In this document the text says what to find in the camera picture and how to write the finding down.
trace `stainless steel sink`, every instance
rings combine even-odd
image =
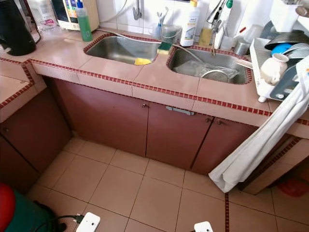
[[[134,64],[136,58],[145,58],[152,62],[156,58],[159,46],[155,43],[137,42],[119,36],[109,36],[103,38],[86,53],[94,57]]]
[[[236,69],[239,71],[239,74],[234,78],[230,79],[229,81],[225,81],[231,84],[245,84],[247,82],[247,75],[246,75],[246,68],[237,65],[235,60],[236,57],[224,54],[216,54],[215,57],[211,55],[210,52],[207,51],[200,51],[194,49],[188,49],[194,55],[198,56],[203,62],[209,63],[215,66],[222,66],[226,68]],[[169,69],[173,70],[175,67],[178,67],[187,61],[196,60],[193,58],[192,55],[183,51],[182,49],[177,49],[169,63]],[[214,78],[216,81],[221,81],[222,78],[218,77],[217,79]]]

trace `white teapot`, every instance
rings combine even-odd
[[[268,58],[261,67],[261,77],[270,85],[275,86],[279,81],[288,65],[289,58],[283,54],[275,53]]]

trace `white towel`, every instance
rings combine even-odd
[[[305,60],[309,68],[309,57]],[[298,76],[299,84],[268,120],[209,173],[209,177],[223,192],[229,192],[238,182],[245,181],[290,126],[307,110],[309,76],[306,69],[301,75],[298,72]]]

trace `blue bowl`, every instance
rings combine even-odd
[[[280,53],[282,54],[283,52],[285,52],[286,50],[288,50],[290,47],[292,47],[291,44],[289,43],[281,43],[279,45],[277,45],[272,51],[271,51],[271,55],[275,54],[275,53]]]

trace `brown cabinet door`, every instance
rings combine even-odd
[[[150,103],[146,157],[190,169],[212,120],[211,116],[190,116]]]
[[[256,130],[254,126],[215,118],[192,171],[208,174]]]
[[[0,148],[0,181],[26,193],[39,177],[39,173],[2,137]]]
[[[1,123],[1,133],[41,173],[71,137],[47,89]]]
[[[146,101],[78,84],[54,80],[79,136],[145,156]]]

